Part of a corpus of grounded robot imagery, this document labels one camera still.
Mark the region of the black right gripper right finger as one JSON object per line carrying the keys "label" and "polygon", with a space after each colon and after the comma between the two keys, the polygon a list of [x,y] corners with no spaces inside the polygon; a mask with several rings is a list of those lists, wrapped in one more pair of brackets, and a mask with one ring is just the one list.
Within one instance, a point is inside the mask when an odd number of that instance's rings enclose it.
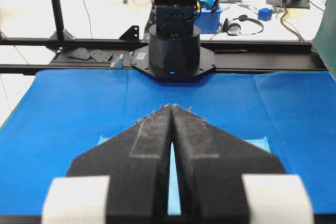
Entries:
{"label": "black right gripper right finger", "polygon": [[181,205],[197,223],[313,223],[302,180],[280,159],[172,106]]}

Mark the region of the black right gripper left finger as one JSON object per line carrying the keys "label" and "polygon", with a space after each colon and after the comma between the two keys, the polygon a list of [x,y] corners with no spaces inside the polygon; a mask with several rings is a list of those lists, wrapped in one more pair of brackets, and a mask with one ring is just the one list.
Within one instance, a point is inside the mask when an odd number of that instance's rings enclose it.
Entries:
{"label": "black right gripper left finger", "polygon": [[155,223],[167,209],[172,108],[80,154],[55,178],[42,223]]}

